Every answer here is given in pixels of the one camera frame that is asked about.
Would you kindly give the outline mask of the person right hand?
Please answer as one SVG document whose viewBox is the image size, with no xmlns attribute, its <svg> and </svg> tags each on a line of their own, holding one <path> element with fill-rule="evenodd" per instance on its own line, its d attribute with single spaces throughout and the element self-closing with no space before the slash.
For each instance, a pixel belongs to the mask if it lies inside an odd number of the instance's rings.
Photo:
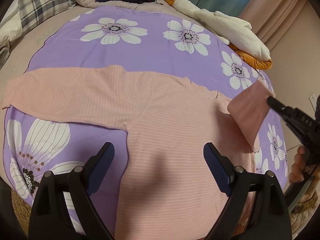
<svg viewBox="0 0 320 240">
<path fill-rule="evenodd" d="M 304 180 L 303 170 L 306 167 L 303 155 L 305 153 L 305 147 L 300 145 L 297 148 L 297 153 L 294 157 L 294 163 L 291 166 L 291 172 L 289 174 L 290 183 L 299 183 Z"/>
</svg>

